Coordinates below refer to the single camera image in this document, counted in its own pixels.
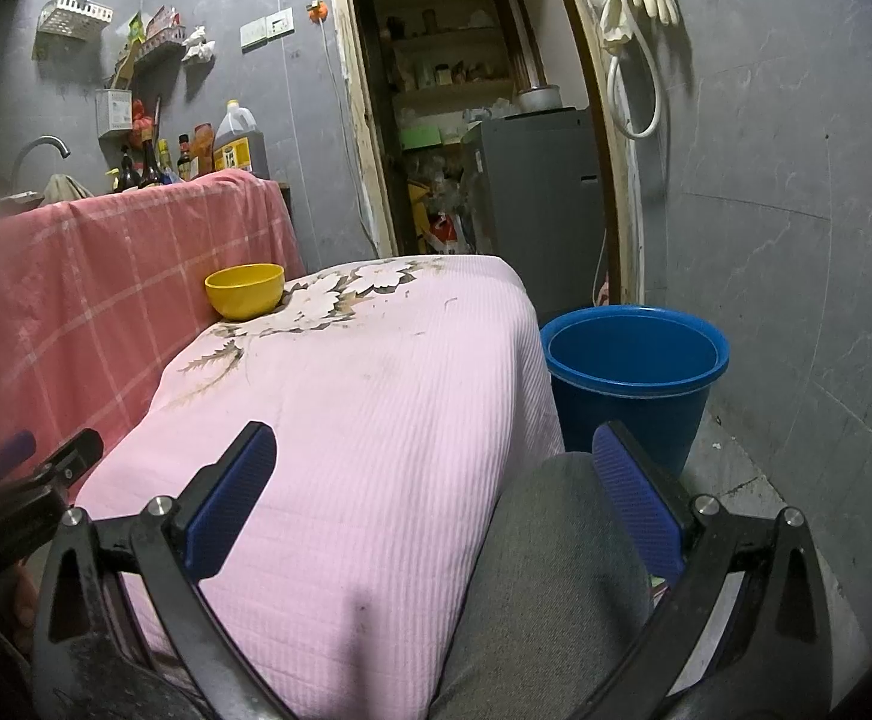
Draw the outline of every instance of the floral pattern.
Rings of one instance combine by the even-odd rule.
[[[218,370],[207,382],[174,403],[202,394],[236,370],[253,338],[324,330],[339,322],[349,322],[356,317],[354,308],[359,303],[375,295],[391,295],[397,288],[415,281],[414,274],[422,269],[440,271],[441,259],[380,260],[351,271],[334,269],[299,279],[271,314],[250,322],[220,322],[212,327],[209,333],[223,338],[223,346],[189,362],[182,370],[188,373],[219,365]]]

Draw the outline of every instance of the refrigerator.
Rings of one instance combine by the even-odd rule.
[[[609,255],[600,258],[605,220],[590,113],[481,122],[463,138],[463,166],[468,237],[477,253],[497,255],[519,274],[540,326],[591,306]]]

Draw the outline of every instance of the blue bucket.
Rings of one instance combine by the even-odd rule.
[[[563,314],[543,350],[567,451],[593,451],[593,433],[620,420],[676,476],[699,429],[709,385],[730,362],[725,336],[703,319],[647,306]]]

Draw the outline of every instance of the metal bolt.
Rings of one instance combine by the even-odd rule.
[[[790,525],[793,528],[802,527],[805,523],[805,517],[802,516],[802,512],[793,506],[790,506],[783,512],[783,519],[786,521],[786,525]]]
[[[80,509],[79,507],[73,507],[72,509],[67,509],[65,512],[63,512],[64,525],[79,525],[82,519],[83,509]]]
[[[699,514],[708,514],[710,517],[719,511],[719,501],[711,495],[700,495],[696,498],[695,505]]]
[[[153,500],[146,504],[147,512],[153,514],[153,517],[159,517],[161,514],[166,514],[169,509],[173,508],[173,499],[169,495],[157,495]]]

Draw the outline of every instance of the doorway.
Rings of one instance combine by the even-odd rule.
[[[350,1],[393,252],[500,255],[540,320],[596,302],[607,281],[618,299],[617,182],[564,0]],[[562,111],[519,107],[547,83]],[[535,292],[564,290],[550,306],[537,271]]]

